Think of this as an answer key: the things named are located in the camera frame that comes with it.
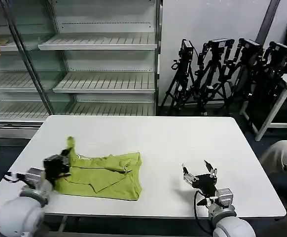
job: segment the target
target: green cloth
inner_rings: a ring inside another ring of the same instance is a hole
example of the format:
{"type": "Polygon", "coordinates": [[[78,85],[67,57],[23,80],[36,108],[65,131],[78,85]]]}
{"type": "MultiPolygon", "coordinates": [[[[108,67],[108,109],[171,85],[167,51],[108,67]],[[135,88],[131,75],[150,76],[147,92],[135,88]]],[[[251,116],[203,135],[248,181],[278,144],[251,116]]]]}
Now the green cloth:
{"type": "Polygon", "coordinates": [[[74,138],[67,139],[71,148],[70,176],[59,179],[55,189],[67,195],[138,200],[142,191],[139,184],[140,153],[102,158],[78,156],[74,138]]]}

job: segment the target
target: white table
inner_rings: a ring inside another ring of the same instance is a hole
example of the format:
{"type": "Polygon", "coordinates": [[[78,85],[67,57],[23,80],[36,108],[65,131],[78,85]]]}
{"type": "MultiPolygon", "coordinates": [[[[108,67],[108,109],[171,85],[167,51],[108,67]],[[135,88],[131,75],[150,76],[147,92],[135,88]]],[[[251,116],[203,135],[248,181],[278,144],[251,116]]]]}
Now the white table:
{"type": "MultiPolygon", "coordinates": [[[[204,159],[218,169],[217,188],[230,188],[239,217],[282,217],[286,211],[244,135],[232,118],[50,116],[10,171],[42,168],[42,159],[76,139],[88,157],[140,152],[143,164],[138,201],[51,196],[47,214],[194,218],[195,191],[182,178],[181,164],[207,173],[204,159]]],[[[15,198],[22,183],[0,182],[0,207],[15,198]]],[[[208,216],[206,208],[198,210],[208,216]]]]}
{"type": "MultiPolygon", "coordinates": [[[[284,101],[287,99],[287,74],[283,75],[283,81],[285,83],[285,88],[281,92],[280,96],[278,97],[277,101],[275,102],[275,105],[273,106],[271,112],[267,116],[266,120],[264,121],[263,125],[260,129],[257,129],[254,124],[253,130],[256,133],[255,140],[258,142],[263,137],[264,133],[268,128],[287,128],[287,122],[272,122],[275,118],[276,114],[280,110],[281,106],[283,105],[284,101]]],[[[245,116],[247,120],[249,120],[249,116],[246,114],[247,103],[244,104],[243,108],[241,109],[241,113],[245,116]]]]}

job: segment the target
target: shelf rack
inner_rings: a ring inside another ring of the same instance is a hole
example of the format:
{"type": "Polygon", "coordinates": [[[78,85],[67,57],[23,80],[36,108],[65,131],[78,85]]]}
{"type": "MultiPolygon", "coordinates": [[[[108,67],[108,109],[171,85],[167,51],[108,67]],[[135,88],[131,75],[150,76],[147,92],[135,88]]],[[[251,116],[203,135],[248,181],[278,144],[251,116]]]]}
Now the shelf rack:
{"type": "MultiPolygon", "coordinates": [[[[26,50],[31,51],[31,50],[39,50],[38,44],[46,41],[47,36],[44,35],[37,35],[37,34],[32,34],[32,35],[24,35],[22,37],[23,39],[23,44],[26,48],[26,50]]],[[[0,52],[13,52],[13,51],[18,51],[17,46],[13,40],[12,37],[7,38],[7,43],[1,43],[0,44],[0,52]]]]}
{"type": "Polygon", "coordinates": [[[58,34],[40,50],[155,50],[155,33],[58,34]]]}
{"type": "MultiPolygon", "coordinates": [[[[68,103],[53,103],[56,113],[62,113],[68,103]]],[[[44,104],[36,101],[0,101],[0,122],[44,122],[49,116],[44,104]]]]}
{"type": "Polygon", "coordinates": [[[154,93],[151,72],[69,72],[56,93],[154,93]]]}
{"type": "MultiPolygon", "coordinates": [[[[57,84],[60,72],[39,72],[41,84],[46,91],[57,84]]],[[[36,88],[26,72],[0,72],[0,92],[34,92],[36,88]]]]}
{"type": "Polygon", "coordinates": [[[78,102],[67,115],[153,116],[154,104],[78,102]]]}

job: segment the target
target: white wall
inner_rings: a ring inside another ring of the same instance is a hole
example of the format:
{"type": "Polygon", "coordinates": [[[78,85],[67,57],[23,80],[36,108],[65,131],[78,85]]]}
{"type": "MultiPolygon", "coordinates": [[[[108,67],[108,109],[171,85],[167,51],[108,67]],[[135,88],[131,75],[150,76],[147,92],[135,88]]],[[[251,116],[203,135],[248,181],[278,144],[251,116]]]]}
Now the white wall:
{"type": "MultiPolygon", "coordinates": [[[[182,38],[191,40],[198,52],[205,42],[220,38],[235,39],[236,48],[239,38],[256,39],[269,3],[270,0],[164,0],[159,104],[175,74],[171,65],[179,58],[182,38]]],[[[193,71],[196,65],[195,55],[193,71]]]]}
{"type": "Polygon", "coordinates": [[[271,41],[284,42],[287,28],[287,0],[281,0],[275,17],[267,35],[264,47],[267,48],[271,41]]]}

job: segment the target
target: white side table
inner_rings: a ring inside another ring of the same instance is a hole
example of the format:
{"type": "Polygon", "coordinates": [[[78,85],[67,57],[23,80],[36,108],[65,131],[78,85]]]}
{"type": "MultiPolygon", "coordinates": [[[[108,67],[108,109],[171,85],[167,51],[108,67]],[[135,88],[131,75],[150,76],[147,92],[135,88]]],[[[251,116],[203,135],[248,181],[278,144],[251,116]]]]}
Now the white side table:
{"type": "MultiPolygon", "coordinates": [[[[283,75],[283,81],[285,82],[286,86],[280,96],[278,97],[275,105],[273,106],[271,112],[267,116],[266,120],[264,121],[262,127],[258,130],[253,124],[253,130],[256,133],[255,140],[258,142],[263,137],[264,133],[268,128],[287,128],[287,123],[285,122],[272,122],[274,117],[276,116],[277,112],[280,110],[281,106],[283,105],[284,101],[287,98],[287,74],[283,75]]],[[[249,119],[249,116],[245,112],[246,106],[244,105],[241,113],[249,119]]]]}

